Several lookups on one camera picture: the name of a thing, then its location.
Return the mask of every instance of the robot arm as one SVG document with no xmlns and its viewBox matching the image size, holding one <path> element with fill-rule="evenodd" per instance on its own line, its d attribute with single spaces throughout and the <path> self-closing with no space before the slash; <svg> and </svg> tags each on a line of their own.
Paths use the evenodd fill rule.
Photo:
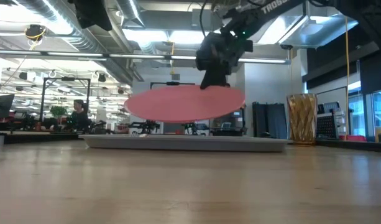
<svg viewBox="0 0 381 224">
<path fill-rule="evenodd" d="M 290 9 L 309 1 L 318 7 L 332 6 L 346 16 L 363 21 L 362 10 L 370 7 L 375 1 L 362 0 L 266 0 L 263 6 L 238 12 L 231 9 L 224 18 L 232 20 L 220 29 L 221 33 L 210 32 L 196 52 L 196 66 L 198 70 L 206 70 L 201 89 L 210 85 L 227 86 L 226 75 L 231 74 L 244 52 L 252 52 L 252 41 L 247 40 L 269 20 L 289 11 Z M 371 22 L 360 22 L 365 30 L 371 29 Z M 381 48 L 379 38 L 370 34 Z"/>
</svg>

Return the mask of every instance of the lamp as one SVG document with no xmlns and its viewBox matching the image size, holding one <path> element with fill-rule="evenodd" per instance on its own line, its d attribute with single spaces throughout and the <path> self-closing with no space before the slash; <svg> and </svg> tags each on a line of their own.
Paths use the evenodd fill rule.
<svg viewBox="0 0 381 224">
<path fill-rule="evenodd" d="M 98 81 L 99 82 L 105 82 L 106 81 L 106 74 L 99 74 Z"/>
<path fill-rule="evenodd" d="M 19 78 L 20 78 L 20 79 L 23 79 L 23 80 L 27 80 L 27 72 L 21 72 L 21 73 L 19 74 Z"/>
<path fill-rule="evenodd" d="M 118 94 L 120 94 L 120 95 L 123 95 L 124 94 L 124 89 L 123 88 L 118 88 Z"/>
</svg>

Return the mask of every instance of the computer monitor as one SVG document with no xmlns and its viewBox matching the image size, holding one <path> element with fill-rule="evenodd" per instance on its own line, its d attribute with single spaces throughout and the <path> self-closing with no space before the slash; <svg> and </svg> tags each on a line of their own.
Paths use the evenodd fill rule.
<svg viewBox="0 0 381 224">
<path fill-rule="evenodd" d="M 7 118 L 9 116 L 9 110 L 14 98 L 15 94 L 0 96 L 0 118 Z"/>
</svg>

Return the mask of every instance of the potted plant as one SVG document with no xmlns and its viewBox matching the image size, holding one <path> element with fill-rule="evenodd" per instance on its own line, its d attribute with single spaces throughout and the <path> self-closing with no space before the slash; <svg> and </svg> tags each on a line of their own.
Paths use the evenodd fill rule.
<svg viewBox="0 0 381 224">
<path fill-rule="evenodd" d="M 54 118 L 58 119 L 58 123 L 62 123 L 62 116 L 67 114 L 66 108 L 62 106 L 52 106 L 50 109 L 50 113 L 53 115 Z"/>
</svg>

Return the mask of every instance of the cable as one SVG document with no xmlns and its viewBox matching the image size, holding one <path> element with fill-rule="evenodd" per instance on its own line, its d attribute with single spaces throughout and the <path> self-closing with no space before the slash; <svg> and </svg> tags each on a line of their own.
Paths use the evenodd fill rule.
<svg viewBox="0 0 381 224">
<path fill-rule="evenodd" d="M 347 27 L 347 16 L 345 16 L 345 40 L 346 40 L 346 68 L 347 68 L 347 76 L 346 76 L 346 133 L 345 133 L 345 141 L 347 141 L 347 135 L 349 134 L 349 75 L 351 74 L 351 67 L 349 62 L 349 33 Z"/>
<path fill-rule="evenodd" d="M 194 4 L 194 3 L 196 3 L 197 5 L 199 5 L 199 6 L 201 6 L 201 7 L 203 7 L 200 3 L 198 3 L 198 2 L 191 2 L 190 3 L 190 5 L 189 5 L 189 7 L 188 7 L 188 10 L 186 10 L 186 12 L 188 12 L 189 11 L 189 9 L 190 9 L 190 6 L 192 5 L 192 4 Z"/>
<path fill-rule="evenodd" d="M 253 2 L 251 0 L 247 0 L 247 2 L 251 5 L 254 5 L 254 6 L 258 6 L 258 7 L 262 7 L 263 5 L 259 4 L 259 3 L 256 3 L 256 2 Z"/>
<path fill-rule="evenodd" d="M 37 46 L 37 42 L 38 42 L 38 39 L 39 37 L 37 37 L 37 40 L 34 42 L 34 44 L 30 47 L 29 50 L 33 50 L 35 48 L 35 46 Z M 19 66 L 16 68 L 15 72 L 4 82 L 4 84 L 2 84 L 1 86 L 4 86 L 6 83 L 8 83 L 9 81 L 11 81 L 12 77 L 16 74 L 16 72 L 21 68 L 21 66 L 23 65 L 24 61 L 26 60 L 27 58 L 27 55 L 24 56 L 23 58 L 23 61 L 19 64 Z"/>
<path fill-rule="evenodd" d="M 203 11 L 204 11 L 205 5 L 207 4 L 207 1 L 208 0 L 204 0 L 204 3 L 203 3 L 201 10 L 200 10 L 200 27 L 201 27 L 201 31 L 203 32 L 204 37 L 206 37 L 206 36 L 205 36 L 204 27 L 203 27 Z"/>
</svg>

